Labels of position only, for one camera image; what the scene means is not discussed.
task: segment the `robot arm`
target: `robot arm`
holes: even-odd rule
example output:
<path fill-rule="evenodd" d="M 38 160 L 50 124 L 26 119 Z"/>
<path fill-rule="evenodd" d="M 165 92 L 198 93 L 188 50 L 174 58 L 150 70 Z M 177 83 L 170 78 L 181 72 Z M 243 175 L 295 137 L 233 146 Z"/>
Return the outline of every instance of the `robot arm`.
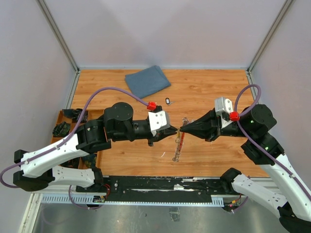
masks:
<path fill-rule="evenodd" d="M 216 140 L 219 136 L 244 137 L 237 121 L 232 121 L 234 117 L 232 112 L 232 102 L 223 97 L 218 98 L 215 100 L 215 108 L 213 110 L 210 110 L 193 123 L 182 126 L 180 131 L 190 133 L 208 142 Z M 268 131 L 276 125 L 276 120 L 273 118 L 272 112 L 266 105 L 257 104 L 250 112 L 242 116 L 239 122 L 247 134 L 257 144 L 264 148 L 277 161 L 281 162 L 293 175 L 290 176 L 282 167 L 259 150 L 250 140 L 247 140 L 241 146 L 244 153 L 256 165 L 259 165 L 269 174 L 281 190 L 282 195 L 271 193 L 263 187 L 258 187 L 258 185 L 254 186 L 253 183 L 251 184 L 251 180 L 239 171 L 233 172 L 233 175 L 230 174 L 230 170 L 233 168 L 221 177 L 225 190 L 228 192 L 234 190 L 238 193 L 243 193 L 265 206 L 277 217 L 280 217 L 280 222 L 290 232 L 298 232 L 298 226 L 307 227 L 299 229 L 311 230 L 311 201 L 294 180 L 294 177 L 301 182 L 308 194 L 311 194 L 311 191 L 288 161 L 282 146 L 268 133 Z"/>
<path fill-rule="evenodd" d="M 111 141 L 147 139 L 148 145 L 153 146 L 154 142 L 176 134 L 177 129 L 170 125 L 169 116 L 161 106 L 148 112 L 145 120 L 133 120 L 133 113 L 129 104 L 119 102 L 106 108 L 104 115 L 98 119 L 80 126 L 60 148 L 57 147 L 60 143 L 58 141 L 37 151 L 16 151 L 14 162 L 25 163 L 20 166 L 20 171 L 14 174 L 13 183 L 26 191 L 37 191 L 56 184 L 77 185 L 83 188 L 102 186 L 103 176 L 99 168 L 80 170 L 58 165 L 70 159 L 110 149 Z M 56 150 L 28 162 L 30 158 L 53 147 L 56 147 Z"/>

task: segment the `wooden floor panel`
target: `wooden floor panel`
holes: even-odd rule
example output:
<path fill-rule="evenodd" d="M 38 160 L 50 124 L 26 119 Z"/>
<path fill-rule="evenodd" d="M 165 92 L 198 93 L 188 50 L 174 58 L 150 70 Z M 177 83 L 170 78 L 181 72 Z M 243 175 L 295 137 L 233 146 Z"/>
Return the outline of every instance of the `wooden floor panel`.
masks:
<path fill-rule="evenodd" d="M 138 70 L 82 70 L 73 98 L 72 108 L 83 108 L 97 89 L 115 86 L 128 90 L 125 74 Z M 214 108 L 214 100 L 224 96 L 235 101 L 239 91 L 248 82 L 244 70 L 164 70 L 172 85 L 156 94 L 144 98 L 162 105 L 170 115 L 171 124 L 179 128 L 182 118 L 197 119 Z M 170 106 L 165 98 L 175 101 Z M 88 109 L 104 109 L 124 101 L 134 108 L 134 119 L 145 119 L 146 107 L 138 101 L 117 91 L 99 93 Z M 239 112 L 252 103 L 250 91 L 246 91 L 239 102 Z M 240 148 L 246 139 L 219 137 L 210 143 L 187 134 L 179 162 L 173 162 L 176 136 L 170 136 L 153 147 L 147 140 L 124 141 L 112 144 L 112 149 L 103 151 L 101 169 L 104 175 L 141 176 L 221 176 L 234 167 L 252 177 L 267 174 L 255 166 Z"/>

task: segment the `folded cloth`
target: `folded cloth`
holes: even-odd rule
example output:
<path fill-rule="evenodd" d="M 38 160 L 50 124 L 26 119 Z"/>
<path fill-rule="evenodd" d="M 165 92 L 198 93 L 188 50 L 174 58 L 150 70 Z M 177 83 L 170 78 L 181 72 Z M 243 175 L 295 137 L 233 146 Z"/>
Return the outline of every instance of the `folded cloth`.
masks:
<path fill-rule="evenodd" d="M 127 74 L 125 82 L 131 92 L 141 99 L 171 85 L 159 66 L 153 66 L 135 74 Z"/>

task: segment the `metal floor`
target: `metal floor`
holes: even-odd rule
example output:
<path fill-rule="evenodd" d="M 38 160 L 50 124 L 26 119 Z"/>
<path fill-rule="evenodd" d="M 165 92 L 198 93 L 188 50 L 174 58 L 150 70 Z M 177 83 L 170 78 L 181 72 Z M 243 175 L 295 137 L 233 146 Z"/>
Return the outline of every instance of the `metal floor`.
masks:
<path fill-rule="evenodd" d="M 234 215 L 220 207 L 180 207 L 176 220 L 170 211 L 167 206 L 107 205 L 88 211 L 42 204 L 33 233 L 287 233 L 272 213 L 251 200 Z"/>

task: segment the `cable tie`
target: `cable tie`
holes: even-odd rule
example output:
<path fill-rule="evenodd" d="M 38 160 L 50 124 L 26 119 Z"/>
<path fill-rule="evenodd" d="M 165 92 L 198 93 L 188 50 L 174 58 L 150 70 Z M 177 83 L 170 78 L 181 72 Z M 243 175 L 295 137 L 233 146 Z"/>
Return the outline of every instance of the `cable tie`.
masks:
<path fill-rule="evenodd" d="M 53 147 L 56 149 L 56 150 L 60 150 L 59 147 L 57 147 L 58 145 L 54 145 Z"/>

